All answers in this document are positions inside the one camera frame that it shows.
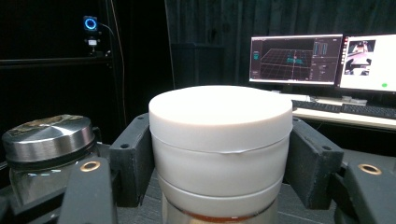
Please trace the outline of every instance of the metal canister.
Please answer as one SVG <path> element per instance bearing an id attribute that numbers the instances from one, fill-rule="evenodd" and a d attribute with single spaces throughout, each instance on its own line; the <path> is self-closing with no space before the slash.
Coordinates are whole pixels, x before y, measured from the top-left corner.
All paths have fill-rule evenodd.
<path id="1" fill-rule="evenodd" d="M 33 120 L 8 130 L 2 140 L 20 205 L 65 188 L 72 166 L 97 154 L 91 120 L 82 116 Z"/>

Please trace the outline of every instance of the blue light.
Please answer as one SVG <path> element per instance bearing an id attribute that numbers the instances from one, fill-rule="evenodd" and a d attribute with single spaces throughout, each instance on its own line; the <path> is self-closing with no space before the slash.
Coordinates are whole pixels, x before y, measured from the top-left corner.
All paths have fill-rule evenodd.
<path id="1" fill-rule="evenodd" d="M 85 27 L 89 30 L 95 30 L 97 27 L 97 22 L 96 20 L 92 18 L 88 18 L 84 21 Z"/>

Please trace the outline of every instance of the computer monitor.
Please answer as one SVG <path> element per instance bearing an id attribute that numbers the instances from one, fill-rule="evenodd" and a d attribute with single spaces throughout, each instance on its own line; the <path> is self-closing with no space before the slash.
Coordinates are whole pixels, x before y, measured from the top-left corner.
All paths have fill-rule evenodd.
<path id="1" fill-rule="evenodd" d="M 333 86 L 343 35 L 251 37 L 249 82 Z"/>
<path id="2" fill-rule="evenodd" d="M 396 35 L 345 36 L 337 87 L 394 94 L 395 42 Z"/>

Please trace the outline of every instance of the stainless steel lid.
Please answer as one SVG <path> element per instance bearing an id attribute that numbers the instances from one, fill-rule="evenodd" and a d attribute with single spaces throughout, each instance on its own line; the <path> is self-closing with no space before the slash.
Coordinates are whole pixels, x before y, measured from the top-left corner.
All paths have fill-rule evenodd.
<path id="1" fill-rule="evenodd" d="M 60 115 L 24 123 L 3 134 L 7 160 L 37 162 L 76 152 L 94 140 L 90 119 Z"/>

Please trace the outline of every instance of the keyboard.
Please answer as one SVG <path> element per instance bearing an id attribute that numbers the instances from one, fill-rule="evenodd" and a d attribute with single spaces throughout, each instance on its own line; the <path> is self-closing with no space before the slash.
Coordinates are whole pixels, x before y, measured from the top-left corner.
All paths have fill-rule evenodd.
<path id="1" fill-rule="evenodd" d="M 297 100 L 291 100 L 291 102 L 293 104 L 293 107 L 297 107 L 297 108 L 319 110 L 319 111 L 332 112 L 332 113 L 341 112 L 340 105 L 330 105 L 330 104 L 323 104 L 312 101 L 297 101 Z"/>
<path id="2" fill-rule="evenodd" d="M 381 119 L 396 119 L 396 109 L 372 105 L 349 105 L 341 106 L 342 113 L 364 115 Z"/>

